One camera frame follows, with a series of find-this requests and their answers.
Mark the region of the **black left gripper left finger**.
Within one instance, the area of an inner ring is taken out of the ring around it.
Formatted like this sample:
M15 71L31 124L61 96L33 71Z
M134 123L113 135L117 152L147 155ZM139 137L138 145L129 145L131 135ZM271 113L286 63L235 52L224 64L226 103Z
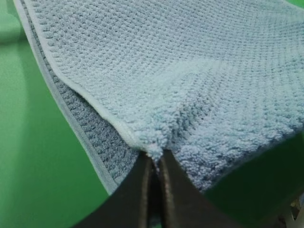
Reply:
M147 228L152 160L140 152L120 186L77 228Z

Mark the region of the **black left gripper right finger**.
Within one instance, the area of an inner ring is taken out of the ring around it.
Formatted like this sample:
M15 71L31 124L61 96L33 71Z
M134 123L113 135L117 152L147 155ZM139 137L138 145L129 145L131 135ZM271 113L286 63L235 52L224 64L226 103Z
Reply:
M163 151L158 167L163 228L242 227L196 189L172 151Z

